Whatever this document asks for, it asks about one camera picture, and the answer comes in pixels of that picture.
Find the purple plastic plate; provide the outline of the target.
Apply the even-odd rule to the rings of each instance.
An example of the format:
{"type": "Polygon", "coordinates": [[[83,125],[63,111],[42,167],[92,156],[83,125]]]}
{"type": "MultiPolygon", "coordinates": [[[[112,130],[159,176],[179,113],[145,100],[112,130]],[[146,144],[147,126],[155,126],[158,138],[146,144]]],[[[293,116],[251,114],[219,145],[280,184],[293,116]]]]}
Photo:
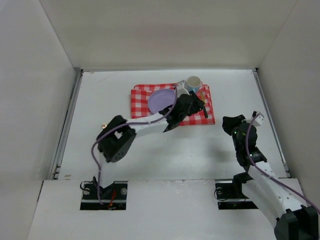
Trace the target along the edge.
{"type": "Polygon", "coordinates": [[[147,100],[148,109],[152,114],[162,111],[175,102],[176,94],[172,89],[159,89],[153,92],[147,100]]]}

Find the light blue mug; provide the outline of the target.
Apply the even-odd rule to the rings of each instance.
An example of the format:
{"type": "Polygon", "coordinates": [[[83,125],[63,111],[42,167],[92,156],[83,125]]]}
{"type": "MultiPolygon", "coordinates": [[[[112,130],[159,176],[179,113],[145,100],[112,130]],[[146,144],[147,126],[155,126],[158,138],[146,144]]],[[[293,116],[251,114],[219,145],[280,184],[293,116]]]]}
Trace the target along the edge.
{"type": "Polygon", "coordinates": [[[202,87],[202,81],[197,76],[190,76],[186,80],[187,83],[187,90],[189,92],[193,91],[195,94],[200,90],[202,87]]]}

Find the red white checkered cloth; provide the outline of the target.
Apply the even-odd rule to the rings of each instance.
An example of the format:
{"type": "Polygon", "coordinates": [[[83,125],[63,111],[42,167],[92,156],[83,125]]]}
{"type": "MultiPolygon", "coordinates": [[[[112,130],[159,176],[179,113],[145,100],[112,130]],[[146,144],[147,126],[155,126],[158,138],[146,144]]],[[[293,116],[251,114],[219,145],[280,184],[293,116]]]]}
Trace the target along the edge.
{"type": "MultiPolygon", "coordinates": [[[[148,107],[148,99],[151,94],[160,89],[174,89],[174,83],[162,84],[137,84],[131,89],[130,107],[131,117],[133,119],[147,117],[152,115],[148,107]]],[[[180,126],[190,125],[214,125],[215,115],[211,98],[210,87],[207,84],[201,84],[200,90],[196,94],[201,100],[204,100],[205,110],[208,118],[205,117],[203,111],[200,111],[192,116],[187,116],[180,126]]]]}

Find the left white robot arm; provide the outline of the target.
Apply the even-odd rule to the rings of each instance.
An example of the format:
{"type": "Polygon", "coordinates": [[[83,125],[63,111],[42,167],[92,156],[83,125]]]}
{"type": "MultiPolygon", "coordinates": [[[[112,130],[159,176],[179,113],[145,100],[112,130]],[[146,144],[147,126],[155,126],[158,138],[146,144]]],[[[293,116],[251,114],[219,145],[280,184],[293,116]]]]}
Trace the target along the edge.
{"type": "Polygon", "coordinates": [[[203,110],[205,103],[191,91],[175,98],[173,104],[159,112],[135,119],[125,119],[115,116],[97,136],[91,147],[91,155],[98,167],[95,176],[96,187],[104,189],[108,184],[102,178],[103,164],[94,155],[94,150],[104,156],[106,163],[116,163],[129,151],[136,138],[153,133],[165,133],[177,128],[186,117],[203,110]]]}

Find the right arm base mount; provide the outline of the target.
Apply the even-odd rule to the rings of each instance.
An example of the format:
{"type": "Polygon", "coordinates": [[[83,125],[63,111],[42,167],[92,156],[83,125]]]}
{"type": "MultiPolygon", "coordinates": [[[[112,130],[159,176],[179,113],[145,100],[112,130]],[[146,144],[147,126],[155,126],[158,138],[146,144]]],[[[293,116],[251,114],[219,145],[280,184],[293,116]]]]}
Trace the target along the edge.
{"type": "Polygon", "coordinates": [[[214,197],[219,210],[254,210],[258,207],[242,192],[242,184],[252,178],[246,173],[236,174],[232,180],[215,181],[214,197]]]}

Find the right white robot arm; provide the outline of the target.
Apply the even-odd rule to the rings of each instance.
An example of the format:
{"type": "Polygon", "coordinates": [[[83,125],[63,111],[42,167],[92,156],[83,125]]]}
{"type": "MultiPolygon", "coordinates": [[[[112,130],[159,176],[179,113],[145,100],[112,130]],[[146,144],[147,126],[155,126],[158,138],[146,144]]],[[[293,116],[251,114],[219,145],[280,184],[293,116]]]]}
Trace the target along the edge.
{"type": "Polygon", "coordinates": [[[257,111],[224,116],[222,128],[232,137],[237,162],[244,172],[233,177],[235,191],[249,198],[273,227],[277,240],[318,240],[319,208],[292,187],[279,181],[257,147],[257,127],[264,116],[257,111]]]}

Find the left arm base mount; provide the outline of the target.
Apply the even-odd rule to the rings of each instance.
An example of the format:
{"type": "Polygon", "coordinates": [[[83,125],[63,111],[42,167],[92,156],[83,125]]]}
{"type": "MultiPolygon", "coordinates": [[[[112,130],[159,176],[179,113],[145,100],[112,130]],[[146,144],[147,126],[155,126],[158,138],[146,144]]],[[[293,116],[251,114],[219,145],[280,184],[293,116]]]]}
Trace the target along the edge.
{"type": "Polygon", "coordinates": [[[82,211],[124,211],[127,208],[127,181],[114,181],[111,185],[100,186],[100,201],[98,199],[97,179],[80,183],[82,190],[80,210],[82,211]]]}

